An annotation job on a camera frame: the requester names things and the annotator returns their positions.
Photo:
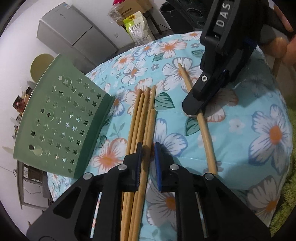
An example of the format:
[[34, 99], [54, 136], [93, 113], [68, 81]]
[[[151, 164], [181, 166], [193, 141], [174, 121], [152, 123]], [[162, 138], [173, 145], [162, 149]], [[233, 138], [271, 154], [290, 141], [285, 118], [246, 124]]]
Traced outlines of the green plastic utensil holder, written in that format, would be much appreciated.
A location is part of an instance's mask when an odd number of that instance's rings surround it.
[[58, 55], [29, 98], [14, 151], [39, 170], [81, 177], [114, 99]]

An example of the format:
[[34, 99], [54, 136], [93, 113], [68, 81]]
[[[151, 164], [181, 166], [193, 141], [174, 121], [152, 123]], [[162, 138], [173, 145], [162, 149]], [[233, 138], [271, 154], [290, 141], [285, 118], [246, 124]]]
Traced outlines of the white rice bag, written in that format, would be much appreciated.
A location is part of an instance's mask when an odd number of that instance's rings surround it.
[[136, 46], [145, 45], [155, 40], [146, 18], [140, 11], [124, 19], [123, 23]]

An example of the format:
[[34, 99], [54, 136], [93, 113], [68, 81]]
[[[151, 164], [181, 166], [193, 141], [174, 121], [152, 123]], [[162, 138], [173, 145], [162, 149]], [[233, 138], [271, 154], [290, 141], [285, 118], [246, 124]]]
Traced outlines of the black trash bin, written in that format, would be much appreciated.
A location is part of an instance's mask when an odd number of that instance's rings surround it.
[[213, 1], [171, 0], [159, 11], [174, 34], [203, 30]]

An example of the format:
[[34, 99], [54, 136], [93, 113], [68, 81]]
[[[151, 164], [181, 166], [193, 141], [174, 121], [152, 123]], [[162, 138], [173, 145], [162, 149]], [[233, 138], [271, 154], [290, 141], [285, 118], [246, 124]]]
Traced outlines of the floral blue tablecloth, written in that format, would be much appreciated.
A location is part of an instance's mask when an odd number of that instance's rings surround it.
[[87, 74], [115, 95], [87, 171], [123, 161], [132, 116], [155, 108], [154, 142], [188, 171], [216, 173], [274, 233], [292, 154], [292, 124], [274, 75], [256, 49], [238, 78], [218, 91], [204, 114], [186, 116], [187, 84], [200, 77], [201, 32], [173, 34], [100, 64]]

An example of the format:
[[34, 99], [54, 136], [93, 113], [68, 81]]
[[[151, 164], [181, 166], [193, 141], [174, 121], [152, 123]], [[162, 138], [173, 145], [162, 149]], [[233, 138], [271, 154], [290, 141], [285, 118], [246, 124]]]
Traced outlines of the grey metal table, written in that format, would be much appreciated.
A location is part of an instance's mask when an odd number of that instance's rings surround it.
[[[36, 83], [33, 81], [27, 81], [27, 87], [24, 88], [21, 96], [18, 96], [13, 102], [13, 108], [18, 112], [18, 116], [16, 118], [11, 118], [11, 122], [14, 125], [14, 134], [12, 135], [13, 139], [16, 140], [17, 134], [20, 133], [20, 124], [23, 117], [23, 113], [26, 107], [26, 104], [31, 97], [31, 93], [36, 87]], [[47, 208], [44, 206], [39, 206], [36, 204], [31, 204], [25, 201], [26, 191], [24, 183], [27, 182], [29, 184], [37, 184], [41, 188], [41, 194], [44, 198], [48, 200], [48, 203], [51, 203], [51, 195], [49, 193], [48, 185], [47, 185], [47, 173], [39, 170], [36, 166], [31, 165], [31, 161], [25, 159], [21, 154], [17, 154], [16, 151], [10, 150], [10, 153], [16, 158], [20, 157], [20, 160], [16, 161], [16, 170], [14, 174], [16, 176], [16, 185], [18, 191], [18, 199], [21, 207], [30, 207], [34, 209], [39, 209], [41, 211], [45, 211]]]

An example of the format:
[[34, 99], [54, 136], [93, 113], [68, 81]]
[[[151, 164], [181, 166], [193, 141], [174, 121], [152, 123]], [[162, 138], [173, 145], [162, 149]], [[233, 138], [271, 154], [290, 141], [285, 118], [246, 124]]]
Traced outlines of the cardboard box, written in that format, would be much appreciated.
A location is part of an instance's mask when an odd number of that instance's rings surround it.
[[152, 9], [152, 4], [147, 0], [126, 0], [117, 4], [116, 11], [121, 15], [121, 18], [116, 21], [119, 26], [123, 25], [123, 20], [140, 11], [142, 14]]

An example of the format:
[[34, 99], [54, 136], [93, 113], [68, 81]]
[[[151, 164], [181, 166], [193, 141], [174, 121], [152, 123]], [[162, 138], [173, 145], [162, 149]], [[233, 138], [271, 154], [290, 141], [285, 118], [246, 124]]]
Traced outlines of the cream round spatula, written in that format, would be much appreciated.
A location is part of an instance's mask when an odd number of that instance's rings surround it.
[[47, 53], [40, 54], [34, 59], [30, 67], [30, 75], [35, 83], [40, 80], [53, 60], [54, 57]]

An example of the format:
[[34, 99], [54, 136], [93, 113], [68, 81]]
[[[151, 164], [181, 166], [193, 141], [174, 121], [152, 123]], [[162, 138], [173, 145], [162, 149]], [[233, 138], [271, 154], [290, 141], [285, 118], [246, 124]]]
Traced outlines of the wooden chopstick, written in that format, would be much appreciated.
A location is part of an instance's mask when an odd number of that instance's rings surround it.
[[[147, 114], [147, 118], [146, 118], [146, 121], [145, 121], [145, 129], [144, 129], [144, 137], [143, 137], [143, 142], [142, 142], [142, 148], [144, 146], [144, 139], [146, 137], [146, 131], [147, 131], [147, 126], [148, 126], [148, 122], [149, 122], [149, 113], [151, 111], [151, 109], [154, 108], [154, 99], [155, 99], [155, 95], [156, 95], [156, 86], [154, 85], [152, 87], [152, 92], [149, 93], [149, 102], [148, 102], [148, 107], [147, 107], [147, 110], [145, 111], [145, 113]], [[136, 194], [134, 195], [134, 201], [133, 201], [133, 207], [132, 209], [134, 208], [134, 202], [136, 200]]]
[[148, 102], [149, 102], [149, 93], [150, 93], [150, 88], [148, 87], [146, 89], [145, 92], [143, 92], [144, 94], [144, 104], [142, 107], [142, 114], [141, 114], [141, 121], [140, 121], [140, 125], [138, 128], [138, 134], [137, 134], [137, 144], [143, 142], [143, 137], [144, 137], [144, 129], [145, 129], [145, 121], [147, 118], [147, 114], [145, 113], [145, 111], [147, 110], [148, 107]]
[[[142, 92], [140, 102], [138, 105], [137, 109], [137, 117], [135, 120], [135, 125], [134, 125], [134, 130], [133, 130], [133, 137], [132, 137], [132, 146], [130, 149], [130, 154], [134, 153], [135, 150], [137, 149], [137, 134], [138, 134], [138, 128], [140, 125], [141, 121], [141, 114], [142, 114], [142, 107], [144, 104], [144, 94]], [[133, 199], [134, 199], [134, 193], [133, 192], [128, 192], [128, 198], [127, 198], [127, 210], [126, 210], [126, 215], [127, 217], [125, 218], [125, 231], [124, 231], [124, 238], [125, 240], [128, 240], [128, 233], [130, 229], [130, 220], [131, 220], [131, 214], [132, 214], [132, 206], [133, 206]]]
[[[138, 109], [138, 105], [139, 105], [139, 102], [140, 102], [141, 94], [142, 94], [142, 90], [139, 89], [137, 91], [137, 97], [136, 97], [135, 104], [134, 104], [132, 120], [130, 122], [130, 129], [129, 129], [129, 133], [128, 133], [128, 141], [127, 141], [127, 146], [126, 146], [126, 151], [125, 151], [126, 155], [130, 154], [130, 149], [131, 149], [131, 146], [132, 146], [133, 130], [134, 130], [134, 125], [135, 125], [135, 120], [136, 120], [136, 117], [137, 117], [137, 109]], [[125, 214], [126, 210], [127, 210], [127, 207], [126, 207], [127, 206], [127, 198], [128, 198], [128, 193], [123, 192], [123, 194], [122, 194], [120, 240], [125, 240], [124, 231], [125, 231], [125, 218], [127, 217], [127, 215]]]
[[[187, 75], [187, 72], [183, 68], [181, 63], [178, 63], [178, 67], [180, 70], [180, 74], [182, 75], [182, 78], [184, 79], [184, 83], [187, 88], [187, 91], [190, 92], [190, 90], [192, 89], [191, 79]], [[196, 119], [199, 124], [200, 131], [201, 131], [201, 136], [202, 136], [205, 154], [206, 154], [206, 158], [207, 158], [208, 170], [213, 175], [217, 175], [218, 171], [217, 171], [216, 158], [215, 158], [215, 153], [214, 153], [214, 149], [213, 149], [212, 138], [209, 133], [208, 126], [207, 126], [206, 120], [203, 116], [203, 113], [199, 112], [196, 116]]]
[[156, 110], [151, 109], [149, 113], [149, 122], [146, 131], [146, 137], [144, 139], [143, 146], [143, 157], [142, 157], [142, 167], [140, 173], [140, 183], [139, 189], [136, 193], [136, 200], [134, 202], [133, 214], [130, 224], [130, 231], [128, 240], [138, 240], [140, 224], [142, 221], [142, 211], [144, 207], [145, 192], [147, 188], [147, 178], [149, 173], [149, 161], [151, 155], [151, 146], [154, 136], [154, 124], [156, 118]]

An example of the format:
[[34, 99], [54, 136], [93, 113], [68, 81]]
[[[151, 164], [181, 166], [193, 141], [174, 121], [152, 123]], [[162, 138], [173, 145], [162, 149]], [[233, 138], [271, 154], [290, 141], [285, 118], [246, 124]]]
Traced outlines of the grey refrigerator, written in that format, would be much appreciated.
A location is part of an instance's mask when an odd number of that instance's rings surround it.
[[37, 39], [83, 73], [114, 57], [118, 48], [74, 7], [61, 3], [39, 20]]

